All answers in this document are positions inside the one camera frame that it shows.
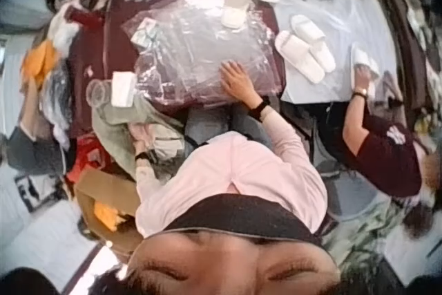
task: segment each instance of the clear plastic cup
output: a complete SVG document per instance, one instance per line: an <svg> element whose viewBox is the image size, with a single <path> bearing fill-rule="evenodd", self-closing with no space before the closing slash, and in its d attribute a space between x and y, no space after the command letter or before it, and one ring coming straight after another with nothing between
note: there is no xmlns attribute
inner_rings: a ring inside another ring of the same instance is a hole
<svg viewBox="0 0 442 295"><path fill-rule="evenodd" d="M93 79L86 88L86 101L92 108L98 108L111 101L111 83Z"/></svg>

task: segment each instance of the black wristband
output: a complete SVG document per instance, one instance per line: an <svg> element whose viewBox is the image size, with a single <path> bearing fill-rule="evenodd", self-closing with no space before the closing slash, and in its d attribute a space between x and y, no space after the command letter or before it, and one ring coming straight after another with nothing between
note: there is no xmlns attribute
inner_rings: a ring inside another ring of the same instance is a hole
<svg viewBox="0 0 442 295"><path fill-rule="evenodd" d="M268 105L269 105L269 102L267 100L263 100L262 103L259 104L257 108L254 108L253 110L249 111L249 115L253 119L261 121L261 112Z"/></svg>
<svg viewBox="0 0 442 295"><path fill-rule="evenodd" d="M363 99L365 99L365 101L367 101L367 96L364 95L363 93L354 92L353 95L352 95L352 99L354 98L354 96L360 96Z"/></svg>
<svg viewBox="0 0 442 295"><path fill-rule="evenodd" d="M147 152L141 152L141 153L138 153L138 154L135 156L135 161L137 161L137 160L139 160L139 159L144 159L144 160L148 160L148 161L149 161L149 156L148 156Z"/></svg>

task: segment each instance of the orange cloth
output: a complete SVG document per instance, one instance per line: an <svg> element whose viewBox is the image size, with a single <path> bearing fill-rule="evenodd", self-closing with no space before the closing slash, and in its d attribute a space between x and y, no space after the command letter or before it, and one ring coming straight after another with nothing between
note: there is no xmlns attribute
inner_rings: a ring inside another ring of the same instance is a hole
<svg viewBox="0 0 442 295"><path fill-rule="evenodd" d="M46 39L26 54L21 65L23 82L34 77L37 87L40 88L46 75L55 67L59 58L59 52L54 48L52 42Z"/></svg>
<svg viewBox="0 0 442 295"><path fill-rule="evenodd" d="M110 231L117 231L117 226L126 219L119 216L118 210L95 201L94 214Z"/></svg>

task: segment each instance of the white tablecloth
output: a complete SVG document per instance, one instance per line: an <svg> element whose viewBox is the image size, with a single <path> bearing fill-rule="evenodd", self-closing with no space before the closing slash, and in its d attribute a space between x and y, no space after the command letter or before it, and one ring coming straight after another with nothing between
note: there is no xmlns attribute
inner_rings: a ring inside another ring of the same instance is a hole
<svg viewBox="0 0 442 295"><path fill-rule="evenodd" d="M355 41L378 62L381 74L389 70L396 76L392 33L378 0L280 0L275 14L280 30L290 30L293 15L309 17L326 34L337 65L321 83L312 84L285 64L287 86L282 100L293 104L348 101L352 95L350 49ZM382 96L382 85L378 85L376 99Z"/></svg>

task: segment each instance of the pink sweater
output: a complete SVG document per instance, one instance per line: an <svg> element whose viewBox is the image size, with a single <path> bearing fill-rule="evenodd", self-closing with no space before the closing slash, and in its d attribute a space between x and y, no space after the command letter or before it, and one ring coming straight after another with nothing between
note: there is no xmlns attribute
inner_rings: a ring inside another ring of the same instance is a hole
<svg viewBox="0 0 442 295"><path fill-rule="evenodd" d="M239 133L228 132L192 152L164 186L152 168L137 168L141 205L135 219L143 237L160 232L197 202L231 192L231 184L241 195L281 204L312 233L319 228L327 209L322 179L295 130L270 107L262 117L275 153Z"/></svg>

